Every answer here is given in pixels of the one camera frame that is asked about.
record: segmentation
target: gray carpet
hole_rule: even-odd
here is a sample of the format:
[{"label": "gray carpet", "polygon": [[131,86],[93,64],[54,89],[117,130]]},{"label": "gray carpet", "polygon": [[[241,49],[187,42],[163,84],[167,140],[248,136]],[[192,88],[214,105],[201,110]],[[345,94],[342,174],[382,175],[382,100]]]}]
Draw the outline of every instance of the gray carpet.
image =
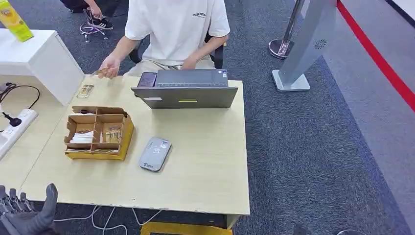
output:
[{"label": "gray carpet", "polygon": [[[289,235],[302,224],[312,235],[335,235],[353,228],[368,235],[410,235],[408,225],[363,139],[327,64],[320,58],[307,72],[311,90],[278,93],[271,70],[282,62],[267,51],[271,39],[283,35],[292,0],[225,0],[231,39],[225,67],[232,79],[244,81],[251,216],[234,227],[237,235]],[[103,41],[86,44],[78,32],[83,15],[70,14],[58,0],[27,5],[11,0],[33,29],[55,29],[85,73],[96,70],[123,35],[125,16]],[[126,13],[126,5],[117,14]],[[125,72],[133,64],[126,60]],[[103,225],[110,213],[96,216]],[[59,205],[57,218],[87,216],[92,206]],[[148,218],[154,211],[139,211]],[[221,215],[162,212],[155,221],[213,224]],[[111,225],[138,231],[130,209],[117,209]],[[62,234],[100,234],[90,222],[58,223]],[[108,232],[124,234],[122,229]]]}]

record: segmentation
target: white t-shirt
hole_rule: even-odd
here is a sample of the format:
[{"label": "white t-shirt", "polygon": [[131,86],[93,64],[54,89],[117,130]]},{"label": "white t-shirt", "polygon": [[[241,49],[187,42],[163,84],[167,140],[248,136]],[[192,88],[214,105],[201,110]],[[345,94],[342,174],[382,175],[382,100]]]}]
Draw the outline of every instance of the white t-shirt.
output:
[{"label": "white t-shirt", "polygon": [[179,65],[210,36],[229,34],[224,0],[130,0],[125,36],[150,34],[143,59]]}]

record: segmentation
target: gray portable wifi router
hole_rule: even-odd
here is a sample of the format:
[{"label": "gray portable wifi router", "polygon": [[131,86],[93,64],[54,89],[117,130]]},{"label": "gray portable wifi router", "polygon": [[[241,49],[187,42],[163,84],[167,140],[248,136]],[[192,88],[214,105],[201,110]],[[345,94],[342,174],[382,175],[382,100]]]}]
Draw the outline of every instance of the gray portable wifi router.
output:
[{"label": "gray portable wifi router", "polygon": [[167,157],[170,147],[170,141],[152,137],[145,147],[143,154],[138,161],[138,165],[141,168],[150,171],[159,171],[163,166],[164,160]]}]

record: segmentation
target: beige pants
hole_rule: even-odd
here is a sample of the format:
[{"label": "beige pants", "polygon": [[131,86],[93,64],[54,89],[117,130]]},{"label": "beige pants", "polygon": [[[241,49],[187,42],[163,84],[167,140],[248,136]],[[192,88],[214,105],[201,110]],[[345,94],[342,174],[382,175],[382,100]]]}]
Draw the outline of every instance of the beige pants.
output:
[{"label": "beige pants", "polygon": [[[158,70],[169,70],[167,65],[151,60],[142,60],[130,69],[124,76],[141,76],[143,72],[157,72]],[[215,64],[211,60],[210,56],[205,56],[202,60],[197,62],[196,69],[215,69]]]}]

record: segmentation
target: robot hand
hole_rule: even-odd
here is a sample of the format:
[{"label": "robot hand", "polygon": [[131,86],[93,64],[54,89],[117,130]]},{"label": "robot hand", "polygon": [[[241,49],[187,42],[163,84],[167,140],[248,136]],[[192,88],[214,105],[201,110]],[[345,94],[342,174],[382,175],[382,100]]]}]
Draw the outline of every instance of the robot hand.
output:
[{"label": "robot hand", "polygon": [[16,190],[10,190],[10,196],[6,194],[5,187],[0,186],[0,213],[1,222],[10,235],[56,235],[53,219],[55,217],[58,190],[54,184],[46,188],[46,200],[41,212],[26,199],[26,194],[21,193],[20,199],[16,196]]}]

